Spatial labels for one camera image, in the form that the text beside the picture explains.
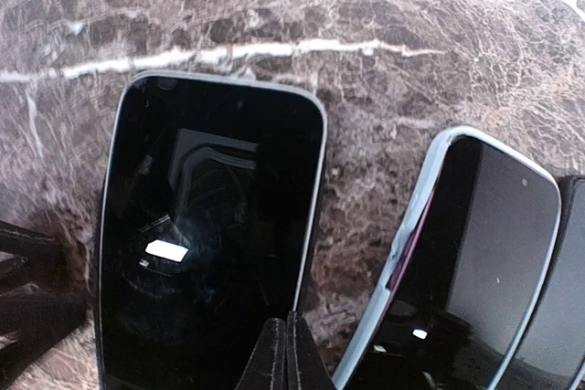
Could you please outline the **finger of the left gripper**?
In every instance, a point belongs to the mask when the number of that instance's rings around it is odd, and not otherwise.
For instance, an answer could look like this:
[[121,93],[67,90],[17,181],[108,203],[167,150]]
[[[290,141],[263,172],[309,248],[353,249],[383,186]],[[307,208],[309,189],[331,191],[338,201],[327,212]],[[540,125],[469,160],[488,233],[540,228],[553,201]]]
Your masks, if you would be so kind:
[[16,379],[86,321],[87,302],[66,286],[56,237],[3,222],[1,251],[1,334],[16,337],[1,348],[1,377]]

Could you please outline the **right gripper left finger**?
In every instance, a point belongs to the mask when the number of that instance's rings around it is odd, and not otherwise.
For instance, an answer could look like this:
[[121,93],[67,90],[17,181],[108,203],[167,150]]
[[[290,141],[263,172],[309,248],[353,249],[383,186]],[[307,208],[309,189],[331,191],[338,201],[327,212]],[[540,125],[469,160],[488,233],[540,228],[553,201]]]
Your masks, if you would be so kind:
[[286,324],[268,319],[261,330],[236,390],[283,390],[285,378]]

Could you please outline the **silver white phone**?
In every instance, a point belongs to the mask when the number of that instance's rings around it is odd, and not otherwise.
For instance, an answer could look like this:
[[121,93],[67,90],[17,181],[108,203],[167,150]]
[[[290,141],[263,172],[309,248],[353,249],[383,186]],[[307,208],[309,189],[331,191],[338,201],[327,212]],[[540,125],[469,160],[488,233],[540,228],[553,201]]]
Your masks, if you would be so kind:
[[120,98],[96,242],[103,389],[233,389],[304,305],[327,116],[279,83],[151,70]]

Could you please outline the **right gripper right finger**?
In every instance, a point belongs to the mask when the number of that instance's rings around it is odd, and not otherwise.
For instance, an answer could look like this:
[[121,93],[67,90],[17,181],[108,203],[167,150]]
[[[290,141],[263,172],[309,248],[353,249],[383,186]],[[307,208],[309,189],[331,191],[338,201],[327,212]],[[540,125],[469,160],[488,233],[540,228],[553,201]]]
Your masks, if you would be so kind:
[[290,312],[286,322],[287,388],[335,390],[304,317]]

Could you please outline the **black phone case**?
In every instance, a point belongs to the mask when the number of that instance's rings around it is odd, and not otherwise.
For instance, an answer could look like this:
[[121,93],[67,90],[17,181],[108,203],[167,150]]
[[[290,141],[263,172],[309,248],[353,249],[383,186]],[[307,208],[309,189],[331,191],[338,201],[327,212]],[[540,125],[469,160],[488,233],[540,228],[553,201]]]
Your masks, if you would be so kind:
[[584,375],[584,177],[559,181],[553,259],[535,311],[500,389],[576,389]]

